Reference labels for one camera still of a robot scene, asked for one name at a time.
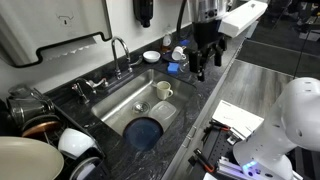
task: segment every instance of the white bowl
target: white bowl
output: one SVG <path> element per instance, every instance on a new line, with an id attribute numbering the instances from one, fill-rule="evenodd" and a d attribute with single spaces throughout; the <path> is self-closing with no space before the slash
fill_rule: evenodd
<path id="1" fill-rule="evenodd" d="M 155 63 L 159 61 L 160 56 L 160 53 L 158 53 L 157 51 L 147 51 L 143 53 L 143 57 L 148 63 Z"/>
<path id="2" fill-rule="evenodd" d="M 59 151 L 71 159 L 77 159 L 91 147 L 96 147 L 91 137 L 71 128 L 64 130 L 58 144 Z"/>

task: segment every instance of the white wall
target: white wall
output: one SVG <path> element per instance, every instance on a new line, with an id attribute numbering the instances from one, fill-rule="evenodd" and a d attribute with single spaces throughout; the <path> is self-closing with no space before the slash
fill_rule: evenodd
<path id="1" fill-rule="evenodd" d="M 123 38 L 133 51 L 161 38 L 168 24 L 175 29 L 181 0 L 154 0 L 154 17 L 151 27 L 146 29 L 134 18 L 132 0 L 107 0 L 107 4 L 113 35 Z M 186 8 L 184 25 L 188 19 Z M 124 54 L 120 46 L 117 52 L 118 56 Z M 0 98 L 7 97 L 7 90 L 19 83 L 46 92 L 112 60 L 109 41 L 29 68 L 16 69 L 0 61 Z"/>

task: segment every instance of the white mug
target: white mug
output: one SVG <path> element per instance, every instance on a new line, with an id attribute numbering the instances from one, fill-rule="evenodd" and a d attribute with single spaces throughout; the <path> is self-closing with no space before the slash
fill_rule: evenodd
<path id="1" fill-rule="evenodd" d="M 180 46 L 177 46 L 174 48 L 171 57 L 175 61 L 180 61 L 181 59 L 186 59 L 186 55 L 183 54 L 183 48 Z"/>
<path id="2" fill-rule="evenodd" d="M 160 81 L 157 83 L 157 96 L 161 100 L 166 100 L 173 95 L 173 91 L 170 89 L 171 84 L 167 81 Z"/>
<path id="3" fill-rule="evenodd" d="M 71 128 L 63 131 L 58 144 L 59 151 L 71 159 L 77 159 L 91 147 L 96 147 L 91 137 Z"/>

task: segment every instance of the black granite countertop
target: black granite countertop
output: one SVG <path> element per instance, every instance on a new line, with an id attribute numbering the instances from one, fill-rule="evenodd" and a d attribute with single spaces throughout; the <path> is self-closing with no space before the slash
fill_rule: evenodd
<path id="1" fill-rule="evenodd" d="M 189 47 L 196 47 L 192 39 Z M 156 41 L 131 54 L 133 57 L 137 57 L 137 55 L 140 55 L 145 50 L 158 49 L 159 41 Z M 190 72 L 171 75 L 194 85 L 197 88 L 197 92 L 194 96 L 190 97 L 190 101 L 185 105 L 185 108 L 179 113 L 176 120 L 173 121 L 154 148 L 147 152 L 140 152 L 127 144 L 120 135 L 95 117 L 91 113 L 91 108 L 148 69 L 167 73 L 166 68 L 168 63 L 166 61 L 161 60 L 155 64 L 143 62 L 141 65 L 133 68 L 132 74 L 127 75 L 119 81 L 116 81 L 114 78 L 113 62 L 87 73 L 83 76 L 86 79 L 98 81 L 102 77 L 106 77 L 109 82 L 114 83 L 111 83 L 107 89 L 98 90 L 96 95 L 90 94 L 89 98 L 91 101 L 86 105 L 79 104 L 77 94 L 71 90 L 71 85 L 74 81 L 66 83 L 46 93 L 46 95 L 65 114 L 84 127 L 96 139 L 107 157 L 106 165 L 111 172 L 112 179 L 161 179 L 230 60 L 231 58 L 227 62 L 224 62 L 222 67 L 214 66 L 213 60 L 208 61 L 205 71 L 205 82 L 197 81 Z M 120 62 L 122 62 L 122 71 L 125 72 L 127 65 L 124 58 L 121 58 Z"/>

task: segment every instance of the stainless steel sink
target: stainless steel sink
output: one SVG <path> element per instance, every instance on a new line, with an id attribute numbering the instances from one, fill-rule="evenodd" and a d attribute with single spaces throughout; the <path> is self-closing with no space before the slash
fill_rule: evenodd
<path id="1" fill-rule="evenodd" d="M 147 117 L 148 112 L 161 100 L 157 97 L 155 84 L 167 81 L 171 84 L 173 95 L 166 99 L 176 108 L 176 112 L 165 121 L 156 119 L 165 132 L 175 120 L 181 109 L 196 91 L 196 88 L 169 75 L 150 69 L 92 108 L 92 113 L 115 130 L 119 135 L 128 123 L 138 117 Z M 137 104 L 144 104 L 142 111 L 136 111 Z"/>

